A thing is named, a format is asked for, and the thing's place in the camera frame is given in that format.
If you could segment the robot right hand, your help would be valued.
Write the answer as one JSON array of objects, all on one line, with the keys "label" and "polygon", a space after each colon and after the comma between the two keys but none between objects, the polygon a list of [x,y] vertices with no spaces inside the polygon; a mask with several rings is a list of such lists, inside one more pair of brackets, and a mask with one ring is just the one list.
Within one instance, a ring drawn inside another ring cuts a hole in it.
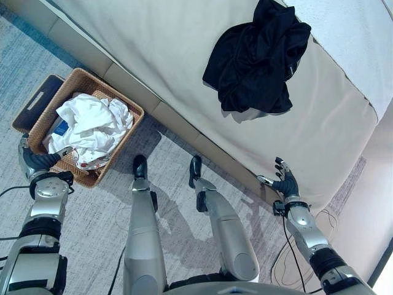
[{"label": "robot right hand", "polygon": [[275,158],[275,168],[277,169],[276,176],[279,180],[273,180],[263,175],[257,175],[257,179],[261,184],[272,187],[274,190],[280,192],[286,199],[288,197],[299,197],[300,191],[297,180],[293,175],[290,167],[286,162],[280,158]]}]

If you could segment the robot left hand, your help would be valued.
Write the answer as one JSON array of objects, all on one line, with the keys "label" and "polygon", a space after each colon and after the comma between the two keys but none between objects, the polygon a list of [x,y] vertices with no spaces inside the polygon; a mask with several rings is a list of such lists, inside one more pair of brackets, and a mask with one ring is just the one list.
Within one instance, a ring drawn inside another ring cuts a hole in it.
[{"label": "robot left hand", "polygon": [[48,172],[63,157],[71,154],[73,148],[67,146],[53,154],[35,154],[29,144],[29,135],[24,133],[18,144],[18,160],[26,179],[31,182],[40,174]]}]

